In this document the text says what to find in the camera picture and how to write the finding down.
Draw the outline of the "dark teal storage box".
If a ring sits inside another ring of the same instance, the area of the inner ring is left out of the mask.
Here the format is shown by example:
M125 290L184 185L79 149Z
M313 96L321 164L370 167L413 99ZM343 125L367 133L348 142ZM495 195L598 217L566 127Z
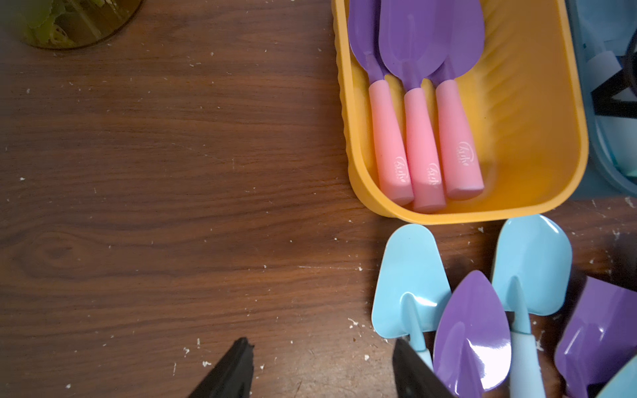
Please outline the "dark teal storage box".
M622 69L636 33L636 3L568 1L566 6L590 142L585 174L572 197L635 197L636 119L596 115L592 91ZM636 101L630 89L614 98Z

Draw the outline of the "yellow plastic storage box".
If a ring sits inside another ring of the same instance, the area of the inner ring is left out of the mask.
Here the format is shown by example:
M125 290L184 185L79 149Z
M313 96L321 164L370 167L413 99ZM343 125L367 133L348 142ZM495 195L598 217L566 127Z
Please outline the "yellow plastic storage box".
M400 207L378 187L368 77L348 38L348 3L332 4L350 185L376 214L425 226L549 212L574 193L589 141L567 7L562 1L484 1L485 48L458 80L485 183L435 214Z

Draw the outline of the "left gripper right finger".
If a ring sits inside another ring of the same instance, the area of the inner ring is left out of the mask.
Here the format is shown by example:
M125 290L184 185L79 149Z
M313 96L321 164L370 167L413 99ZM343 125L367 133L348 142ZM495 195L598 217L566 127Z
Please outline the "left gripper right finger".
M410 344L396 341L392 366L397 396L401 398L454 398L431 368L426 366Z

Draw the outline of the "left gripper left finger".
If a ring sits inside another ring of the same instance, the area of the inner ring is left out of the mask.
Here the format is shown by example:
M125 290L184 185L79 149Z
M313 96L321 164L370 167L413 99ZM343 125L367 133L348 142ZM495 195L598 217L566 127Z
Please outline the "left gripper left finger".
M254 371L254 346L239 338L188 397L249 397Z

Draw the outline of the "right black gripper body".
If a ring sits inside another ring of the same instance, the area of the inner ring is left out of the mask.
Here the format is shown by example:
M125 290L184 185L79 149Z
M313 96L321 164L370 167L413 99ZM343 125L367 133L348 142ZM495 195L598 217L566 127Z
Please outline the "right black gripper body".
M599 116L636 119L636 101L615 99L625 89L636 95L636 33L633 33L623 58L623 67L592 91L594 111Z

